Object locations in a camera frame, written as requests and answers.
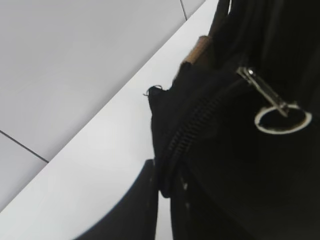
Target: black bag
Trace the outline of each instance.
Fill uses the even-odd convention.
[[[219,1],[172,87],[148,91],[155,158],[79,240],[153,240],[159,190],[175,240],[320,239],[320,17],[306,6]]]

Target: zipper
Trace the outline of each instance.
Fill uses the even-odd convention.
[[[177,166],[190,147],[197,141],[199,134],[211,123],[217,110],[223,106],[226,93],[228,96],[234,96],[232,89],[244,92],[243,90],[239,91],[239,84],[245,87],[246,92],[250,89],[248,84],[240,78],[240,80],[237,80],[213,98],[208,96],[201,98],[188,115],[188,119],[175,131],[168,146],[165,148],[165,152],[162,154],[164,164],[160,173],[162,180],[159,182],[161,193],[165,198],[169,198],[171,195],[171,183]]]

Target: white table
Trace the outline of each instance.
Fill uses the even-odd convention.
[[[102,218],[154,156],[143,93],[170,87],[183,58],[207,34],[217,0],[207,0],[109,103],[0,213],[1,240],[70,240]],[[171,237],[160,198],[156,239]]]

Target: tile grout line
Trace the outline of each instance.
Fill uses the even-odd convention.
[[[185,6],[184,6],[184,3],[182,2],[182,0],[180,0],[180,4],[181,4],[181,7],[182,7],[184,18],[187,21],[188,20],[187,19],[187,14],[186,14]]]
[[[29,153],[35,155],[36,157],[38,157],[39,159],[41,159],[42,161],[44,161],[45,163],[49,163],[48,160],[44,159],[42,156],[38,155],[37,153],[35,153],[34,151],[32,151],[30,148],[26,147],[25,145],[21,144],[20,142],[18,142],[17,140],[15,140],[13,137],[9,136],[8,134],[6,134],[4,131],[0,130],[0,134],[6,136],[8,139],[10,139],[11,141],[15,142],[16,144],[18,144],[20,147],[24,148],[25,150],[27,150]]]

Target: metal zipper pull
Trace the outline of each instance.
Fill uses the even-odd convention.
[[[263,97],[271,103],[270,107],[263,107],[254,119],[255,126],[263,133],[272,135],[292,134],[306,128],[312,121],[312,114],[301,109],[297,103],[288,104],[285,102],[261,77],[256,75],[255,71],[250,67],[239,67],[236,70],[242,78],[247,80]],[[282,116],[288,118],[290,110],[298,110],[304,113],[304,119],[297,124],[283,127],[265,127],[262,119],[265,115],[277,110]]]
[[[256,73],[252,68],[240,66],[236,73],[249,82],[259,93],[261,93],[269,103],[274,106],[279,113],[288,117],[288,104]]]

